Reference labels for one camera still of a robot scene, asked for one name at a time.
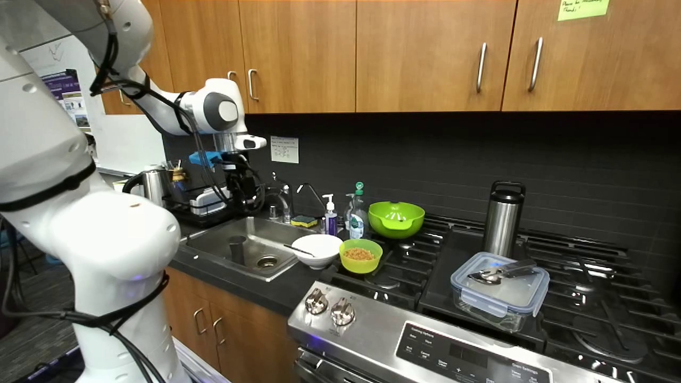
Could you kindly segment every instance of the metal tongs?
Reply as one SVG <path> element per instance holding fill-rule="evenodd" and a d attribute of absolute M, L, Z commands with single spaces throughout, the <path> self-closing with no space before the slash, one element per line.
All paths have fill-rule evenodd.
<path fill-rule="evenodd" d="M 468 274 L 468 278 L 486 285 L 498 285 L 502 278 L 514 278 L 521 275 L 530 275 L 534 273 L 537 263 L 534 260 L 519 260 L 517 262 L 507 263 L 499 267 L 490 267 L 482 269 L 477 273 Z"/>

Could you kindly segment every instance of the faucet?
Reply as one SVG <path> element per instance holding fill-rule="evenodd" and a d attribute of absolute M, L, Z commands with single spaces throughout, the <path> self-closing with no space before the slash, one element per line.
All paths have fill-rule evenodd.
<path fill-rule="evenodd" d="M 296 194 L 300 194 L 300 191 L 306 186 L 310 187 L 310 190 L 312 190 L 312 193 L 315 195 L 317 201 L 319 202 L 319 205 L 321 206 L 321 211 L 323 212 L 319 217 L 316 217 L 316 218 L 323 217 L 324 214 L 326 213 L 326 204 L 321 200 L 321 197 L 319 197 L 319 194 L 317 193 L 317 190 L 315 190 L 315 187 L 313 187 L 309 183 L 305 182 L 305 183 L 301 184 L 300 186 L 298 186 L 298 189 L 296 190 Z"/>
<path fill-rule="evenodd" d="M 276 196 L 279 199 L 279 203 L 281 204 L 281 211 L 283 214 L 282 222 L 284 224 L 290 224 L 291 216 L 293 215 L 294 212 L 294 204 L 291 198 L 291 186 L 289 185 L 288 182 L 282 179 L 277 179 L 275 172 L 272 172 L 272 180 L 282 184 L 282 187 L 281 189 L 277 187 L 268 187 L 266 196 Z"/>

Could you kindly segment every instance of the white bowl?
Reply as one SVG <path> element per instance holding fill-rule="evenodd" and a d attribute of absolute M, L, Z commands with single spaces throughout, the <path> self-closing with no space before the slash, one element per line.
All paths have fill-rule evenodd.
<path fill-rule="evenodd" d="M 291 246 L 296 249 L 301 249 L 314 254 L 312 257 L 309 254 L 301 253 L 300 251 L 292 250 L 296 253 L 298 260 L 310 266 L 311 269 L 323 269 L 334 260 L 338 255 L 339 249 L 343 244 L 343 240 L 337 236 L 328 234 L 310 234 L 299 239 L 296 239 Z"/>

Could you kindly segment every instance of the backsplash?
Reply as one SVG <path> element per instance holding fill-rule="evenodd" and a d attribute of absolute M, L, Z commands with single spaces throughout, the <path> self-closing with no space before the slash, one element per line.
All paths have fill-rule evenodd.
<path fill-rule="evenodd" d="M 368 202 L 484 221 L 492 182 L 523 182 L 521 227 L 628 247 L 669 294 L 681 269 L 679 121 L 679 112 L 281 114 L 249 115 L 247 126 L 300 139 L 299 164 L 250 154 L 263 180 L 274 171 L 294 189 L 309 182 L 335 194 L 339 213 L 362 181 Z M 187 138 L 164 142 L 168 159 L 194 150 Z M 322 213 L 307 189 L 294 207 Z"/>

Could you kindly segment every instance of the stainless steel sink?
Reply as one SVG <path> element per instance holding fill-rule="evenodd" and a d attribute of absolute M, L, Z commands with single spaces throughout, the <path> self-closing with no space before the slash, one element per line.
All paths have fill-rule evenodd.
<path fill-rule="evenodd" d="M 180 248 L 241 273 L 271 281 L 298 259 L 284 247 L 296 239 L 316 232 L 268 219 L 247 217 L 194 234 L 183 239 Z M 229 242 L 241 238 L 242 256 L 233 254 Z"/>

